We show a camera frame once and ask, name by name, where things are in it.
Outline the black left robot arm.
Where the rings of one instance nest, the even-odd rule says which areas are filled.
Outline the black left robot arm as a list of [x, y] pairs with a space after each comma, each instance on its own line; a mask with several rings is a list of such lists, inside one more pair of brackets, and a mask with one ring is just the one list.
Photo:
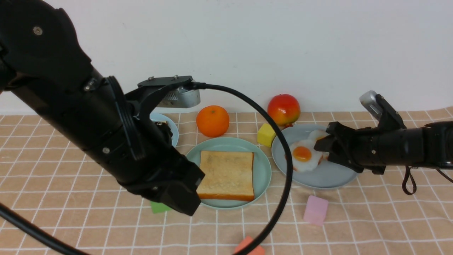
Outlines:
[[202, 171], [150, 113], [191, 76], [156, 78], [124, 94], [81, 49], [67, 13], [42, 0], [1, 1], [1, 91], [10, 91], [128, 192], [192, 216]]

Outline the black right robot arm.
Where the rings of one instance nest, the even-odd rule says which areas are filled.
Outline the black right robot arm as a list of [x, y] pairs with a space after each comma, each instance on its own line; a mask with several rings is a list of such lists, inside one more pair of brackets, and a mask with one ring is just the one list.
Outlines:
[[314, 149], [328, 152], [328, 161], [362, 173], [382, 175], [387, 166], [452, 169], [452, 122], [429, 123], [414, 129], [351, 129], [331, 122], [327, 136]]

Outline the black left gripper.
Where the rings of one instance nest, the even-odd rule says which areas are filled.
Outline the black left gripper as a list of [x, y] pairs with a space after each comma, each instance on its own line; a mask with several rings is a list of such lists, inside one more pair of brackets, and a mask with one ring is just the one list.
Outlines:
[[132, 194], [193, 216], [201, 204], [197, 188], [205, 173], [175, 147], [164, 150], [160, 159], [151, 172], [132, 183], [122, 182], [120, 185]]

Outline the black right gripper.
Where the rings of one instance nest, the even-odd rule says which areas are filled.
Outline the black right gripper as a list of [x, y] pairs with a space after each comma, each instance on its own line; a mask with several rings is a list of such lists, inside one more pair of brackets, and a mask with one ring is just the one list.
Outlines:
[[318, 140], [314, 150], [327, 152], [327, 161], [352, 169], [356, 173], [362, 173], [365, 169], [375, 173], [375, 166], [364, 166], [354, 158], [353, 146], [359, 135], [367, 135], [372, 130], [370, 126], [362, 129], [353, 129], [338, 121], [328, 123], [327, 136]]

